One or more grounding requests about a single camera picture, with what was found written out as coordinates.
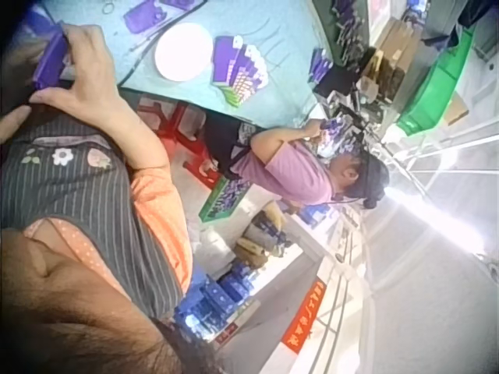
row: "orange shirt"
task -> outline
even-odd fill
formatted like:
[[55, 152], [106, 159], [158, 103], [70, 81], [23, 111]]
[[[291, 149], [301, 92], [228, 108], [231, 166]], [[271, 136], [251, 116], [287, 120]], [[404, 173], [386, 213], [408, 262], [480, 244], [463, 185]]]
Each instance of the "orange shirt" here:
[[[193, 252], [187, 235], [186, 218], [177, 188], [173, 185], [170, 166], [143, 169], [133, 176], [132, 197], [136, 213], [149, 227], [163, 248], [184, 292], [193, 272]], [[61, 238], [84, 265], [103, 277], [112, 287], [128, 295], [105, 265], [91, 240], [64, 220], [48, 218]], [[30, 225], [24, 234], [32, 237], [43, 220]]]

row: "store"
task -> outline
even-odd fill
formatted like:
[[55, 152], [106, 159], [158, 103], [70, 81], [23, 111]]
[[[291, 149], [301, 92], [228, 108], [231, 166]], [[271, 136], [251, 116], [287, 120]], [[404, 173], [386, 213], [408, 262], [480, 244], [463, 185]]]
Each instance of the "store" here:
[[[464, 23], [473, 2], [43, 3], [33, 14], [103, 27], [165, 145], [194, 262], [165, 318], [228, 374], [499, 367], [497, 5]], [[210, 111], [265, 129], [323, 119], [315, 155], [361, 142], [390, 171], [386, 196], [294, 209], [205, 168]]]

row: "fan of cards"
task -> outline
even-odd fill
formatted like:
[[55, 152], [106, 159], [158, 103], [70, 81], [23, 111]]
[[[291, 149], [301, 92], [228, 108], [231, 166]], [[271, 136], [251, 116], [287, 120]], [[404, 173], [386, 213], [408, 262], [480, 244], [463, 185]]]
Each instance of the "fan of cards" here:
[[215, 39], [213, 84], [226, 101], [239, 107], [268, 84], [267, 65], [254, 45], [244, 44], [242, 37]]
[[315, 48], [310, 63], [309, 82], [319, 83], [332, 67], [333, 62], [326, 57], [326, 51], [322, 48]]

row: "cardboard box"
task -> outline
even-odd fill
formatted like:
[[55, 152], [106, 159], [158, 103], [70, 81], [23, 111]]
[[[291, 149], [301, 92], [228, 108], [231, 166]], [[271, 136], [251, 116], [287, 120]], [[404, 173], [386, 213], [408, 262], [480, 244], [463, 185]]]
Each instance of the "cardboard box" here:
[[374, 47], [377, 49], [381, 48], [383, 45], [384, 41], [387, 39], [388, 34], [391, 32], [391, 30], [395, 27], [397, 23], [397, 19], [394, 17], [391, 17], [387, 24], [384, 25], [383, 31], [381, 31], [380, 36], [376, 39], [376, 42], [374, 43]]
[[405, 49], [410, 45], [413, 30], [405, 22], [395, 20], [379, 49], [384, 57], [395, 67], [402, 58]]
[[405, 50], [402, 52], [402, 56], [397, 62], [397, 67], [402, 69], [404, 72], [407, 72], [409, 70], [409, 66], [411, 65], [412, 60], [416, 55], [422, 33], [422, 29], [417, 29], [412, 32], [412, 35], [409, 38], [409, 42], [407, 43]]
[[468, 113], [469, 110], [468, 107], [466, 106], [466, 103], [459, 96], [458, 93], [454, 92], [454, 95], [452, 96], [451, 99], [451, 103], [449, 104], [447, 110], [444, 113], [444, 121], [446, 121], [449, 126], [454, 125], [461, 118], [468, 115]]

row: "light blue table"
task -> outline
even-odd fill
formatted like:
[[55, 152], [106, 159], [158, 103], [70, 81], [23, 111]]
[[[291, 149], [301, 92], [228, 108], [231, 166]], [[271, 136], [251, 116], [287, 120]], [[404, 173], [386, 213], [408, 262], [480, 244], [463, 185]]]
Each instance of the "light blue table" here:
[[[115, 0], [115, 11], [104, 15], [103, 0], [45, 0], [56, 21], [96, 23], [103, 27], [115, 57], [118, 80], [130, 70], [140, 53], [140, 48], [129, 51], [138, 37], [125, 28], [122, 18], [139, 2]], [[189, 82], [174, 83], [162, 78], [154, 65], [154, 48], [146, 54], [125, 87], [188, 101], [264, 127], [297, 126], [317, 103], [307, 79], [312, 51], [316, 47], [324, 48], [324, 42], [313, 12], [310, 0], [208, 0], [181, 21], [202, 25], [212, 37], [241, 35], [247, 44], [255, 44], [266, 58], [269, 85], [240, 108], [227, 104], [221, 91], [211, 85], [212, 66]]]

